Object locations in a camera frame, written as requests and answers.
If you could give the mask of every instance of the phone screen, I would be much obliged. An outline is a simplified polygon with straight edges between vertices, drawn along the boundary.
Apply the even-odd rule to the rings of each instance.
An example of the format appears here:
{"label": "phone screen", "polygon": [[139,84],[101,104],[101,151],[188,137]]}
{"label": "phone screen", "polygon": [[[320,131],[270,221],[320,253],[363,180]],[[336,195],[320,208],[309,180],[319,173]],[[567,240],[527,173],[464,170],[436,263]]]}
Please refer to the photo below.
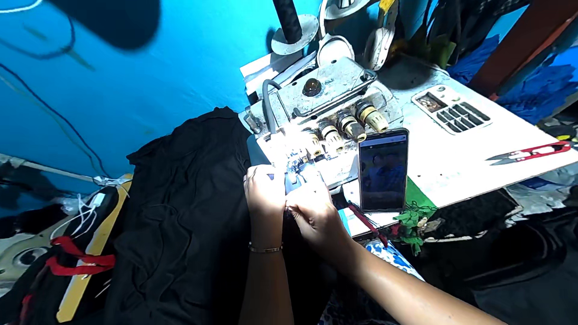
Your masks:
{"label": "phone screen", "polygon": [[361,209],[399,212],[405,206],[407,131],[386,132],[360,143]]}

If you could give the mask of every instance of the gold bracelet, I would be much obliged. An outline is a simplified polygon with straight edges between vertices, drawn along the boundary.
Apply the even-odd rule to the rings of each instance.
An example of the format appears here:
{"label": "gold bracelet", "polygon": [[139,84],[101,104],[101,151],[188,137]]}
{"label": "gold bracelet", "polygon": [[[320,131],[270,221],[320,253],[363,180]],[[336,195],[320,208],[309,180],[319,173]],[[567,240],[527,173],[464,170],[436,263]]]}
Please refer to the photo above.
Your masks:
{"label": "gold bracelet", "polygon": [[251,242],[249,242],[249,250],[253,253],[274,253],[274,252],[280,251],[281,248],[283,248],[283,244],[281,244],[281,246],[275,247],[275,248],[259,249],[259,248],[253,247]]}

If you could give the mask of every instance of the oil cap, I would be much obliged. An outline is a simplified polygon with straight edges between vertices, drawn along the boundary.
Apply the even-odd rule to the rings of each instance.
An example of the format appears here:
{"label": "oil cap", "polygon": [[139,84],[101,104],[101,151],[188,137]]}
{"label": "oil cap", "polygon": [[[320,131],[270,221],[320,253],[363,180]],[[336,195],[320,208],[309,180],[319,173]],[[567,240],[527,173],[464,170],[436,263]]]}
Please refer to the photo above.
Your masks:
{"label": "oil cap", "polygon": [[315,78],[310,78],[303,86],[303,95],[312,97],[321,92],[321,83]]}

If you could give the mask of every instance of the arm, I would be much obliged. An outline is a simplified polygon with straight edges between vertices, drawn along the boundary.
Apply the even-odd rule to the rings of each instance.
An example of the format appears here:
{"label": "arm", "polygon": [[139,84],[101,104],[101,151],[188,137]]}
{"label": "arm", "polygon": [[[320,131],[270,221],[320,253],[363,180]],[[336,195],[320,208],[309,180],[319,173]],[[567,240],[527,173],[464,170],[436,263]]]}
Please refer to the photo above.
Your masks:
{"label": "arm", "polygon": [[303,237],[400,324],[503,324],[498,319],[383,261],[354,242],[324,184],[287,196]]}
{"label": "arm", "polygon": [[[274,174],[273,180],[267,174]],[[250,167],[244,187],[251,217],[251,245],[257,249],[280,247],[285,210],[283,174],[270,165]],[[281,251],[249,253],[239,324],[293,324]]]}

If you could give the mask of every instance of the red strap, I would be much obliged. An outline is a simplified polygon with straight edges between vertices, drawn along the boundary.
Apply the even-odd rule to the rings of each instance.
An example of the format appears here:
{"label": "red strap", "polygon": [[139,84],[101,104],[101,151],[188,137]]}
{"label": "red strap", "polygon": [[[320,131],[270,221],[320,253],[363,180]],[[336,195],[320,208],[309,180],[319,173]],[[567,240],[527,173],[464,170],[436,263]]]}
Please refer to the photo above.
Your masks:
{"label": "red strap", "polygon": [[79,260],[85,263],[114,266],[115,262],[114,255],[95,256],[85,254],[78,247],[76,247],[74,242],[72,242],[72,238],[68,236],[56,237],[52,239],[51,243],[52,245],[60,245],[65,252],[69,253],[70,255],[78,258]]}
{"label": "red strap", "polygon": [[22,309],[20,310],[20,323],[26,319],[26,314],[30,308],[30,300],[32,299],[32,294],[27,294],[24,299],[22,299]]}
{"label": "red strap", "polygon": [[60,265],[56,256],[53,256],[46,260],[46,265],[50,267],[50,271],[54,275],[93,275],[100,272],[108,271],[113,268],[113,265],[81,265],[78,267],[63,267]]}
{"label": "red strap", "polygon": [[52,239],[51,243],[52,245],[60,245],[66,253],[78,258],[85,263],[96,264],[81,265],[77,267],[63,267],[58,263],[56,256],[53,256],[46,260],[46,265],[50,267],[50,271],[54,275],[93,275],[112,269],[114,267],[114,262],[116,261],[114,255],[94,256],[83,253],[78,247],[76,247],[76,245],[72,242],[72,239],[68,236],[56,237]]}
{"label": "red strap", "polygon": [[353,204],[348,204],[348,207],[351,211],[353,211],[353,214],[359,219],[361,220],[361,222],[363,222],[364,225],[366,225],[369,230],[371,230],[372,233],[374,233],[379,240],[383,243],[383,246],[387,247],[387,238],[382,235],[379,230],[377,230],[373,224],[371,224],[371,222],[369,222],[369,220],[367,220],[367,218],[363,215],[363,213],[361,213],[357,207]]}

